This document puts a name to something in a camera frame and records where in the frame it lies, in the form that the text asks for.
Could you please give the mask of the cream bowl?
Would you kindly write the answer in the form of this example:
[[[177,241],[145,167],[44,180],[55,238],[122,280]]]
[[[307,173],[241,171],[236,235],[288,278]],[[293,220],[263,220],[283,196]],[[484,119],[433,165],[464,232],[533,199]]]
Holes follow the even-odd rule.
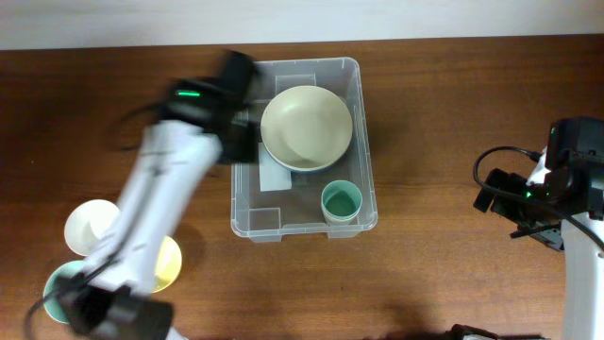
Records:
[[[350,146],[353,120],[335,93],[311,85],[275,96],[260,119],[262,142],[276,162],[302,169],[326,167]]]

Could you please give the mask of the dark blue bowl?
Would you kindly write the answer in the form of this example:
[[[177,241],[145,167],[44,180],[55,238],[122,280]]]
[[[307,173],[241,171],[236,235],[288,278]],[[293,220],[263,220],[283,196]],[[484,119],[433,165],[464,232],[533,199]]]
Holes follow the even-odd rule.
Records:
[[[329,171],[331,169],[335,169],[335,168],[341,166],[342,163],[346,163],[346,161],[347,161],[346,157],[342,157],[342,158],[338,159],[336,162],[334,162],[333,164],[330,164],[326,167],[313,168],[313,169],[295,168],[295,167],[283,165],[279,162],[277,162],[277,163],[279,164],[279,166],[284,167],[285,169],[295,172],[295,173],[311,174],[311,173],[322,173],[322,172]]]

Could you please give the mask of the mint green cup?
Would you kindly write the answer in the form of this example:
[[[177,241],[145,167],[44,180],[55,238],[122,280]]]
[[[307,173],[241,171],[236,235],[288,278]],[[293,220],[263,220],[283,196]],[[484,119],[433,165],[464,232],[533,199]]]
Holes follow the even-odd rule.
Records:
[[[321,194],[323,215],[347,218],[358,215],[363,199],[360,188],[347,180],[334,180]]]

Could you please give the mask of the yellow small bowl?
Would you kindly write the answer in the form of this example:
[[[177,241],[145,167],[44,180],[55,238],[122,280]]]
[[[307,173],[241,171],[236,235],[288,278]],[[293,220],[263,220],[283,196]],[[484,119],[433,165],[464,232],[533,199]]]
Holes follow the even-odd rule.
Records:
[[[155,267],[156,285],[153,290],[157,293],[169,287],[178,277],[182,268],[182,253],[177,242],[169,236],[165,236]]]

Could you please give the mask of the white small bowl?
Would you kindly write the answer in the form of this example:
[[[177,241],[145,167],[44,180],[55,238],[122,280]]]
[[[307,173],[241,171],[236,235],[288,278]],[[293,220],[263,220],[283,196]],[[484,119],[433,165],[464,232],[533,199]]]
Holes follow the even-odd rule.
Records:
[[[90,255],[119,213],[119,208],[108,200],[94,199],[82,203],[70,213],[65,223],[67,247],[77,255]]]

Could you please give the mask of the mint green small bowl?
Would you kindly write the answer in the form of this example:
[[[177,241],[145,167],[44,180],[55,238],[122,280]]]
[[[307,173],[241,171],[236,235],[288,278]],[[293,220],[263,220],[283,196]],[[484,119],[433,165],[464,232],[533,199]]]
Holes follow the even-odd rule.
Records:
[[[84,266],[84,262],[81,260],[71,261],[71,262],[65,263],[62,266],[60,266],[58,269],[56,269],[52,273],[52,275],[47,280],[44,290],[43,290],[43,295],[46,297],[48,294],[50,294],[58,289],[58,287],[59,287],[57,284],[58,277],[63,276],[63,277],[72,278],[83,268],[83,266]],[[58,323],[62,323],[62,324],[68,323],[67,316],[62,311],[62,309],[59,305],[59,302],[57,301],[57,299],[55,297],[47,300],[44,303],[43,307],[44,307],[44,310],[47,312],[47,314],[53,320],[57,321]]]

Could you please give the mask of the cream cup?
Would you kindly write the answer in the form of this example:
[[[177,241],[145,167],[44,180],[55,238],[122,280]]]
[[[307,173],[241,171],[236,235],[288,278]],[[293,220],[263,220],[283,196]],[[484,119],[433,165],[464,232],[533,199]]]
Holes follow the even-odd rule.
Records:
[[[340,218],[339,216],[331,216],[325,215],[326,224],[329,226],[347,226],[351,224],[355,224],[357,221],[357,216],[349,216],[347,218]]]

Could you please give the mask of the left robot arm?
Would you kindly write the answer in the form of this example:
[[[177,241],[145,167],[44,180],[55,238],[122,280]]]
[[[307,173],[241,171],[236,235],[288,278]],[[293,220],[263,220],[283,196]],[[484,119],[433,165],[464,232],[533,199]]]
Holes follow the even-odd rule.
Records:
[[[238,118],[256,76],[185,78],[158,104],[119,198],[120,213],[55,297],[72,332],[86,339],[178,339],[175,308],[150,297],[165,237],[217,163],[257,159],[254,123]]]

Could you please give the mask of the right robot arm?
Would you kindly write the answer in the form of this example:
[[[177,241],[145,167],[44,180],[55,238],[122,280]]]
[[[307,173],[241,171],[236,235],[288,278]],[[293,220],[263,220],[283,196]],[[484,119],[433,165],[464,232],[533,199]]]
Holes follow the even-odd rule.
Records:
[[[546,148],[524,150],[528,178],[493,169],[473,176],[477,210],[512,221],[513,239],[529,236],[565,256],[563,338],[603,336],[603,123],[566,118],[549,129]]]

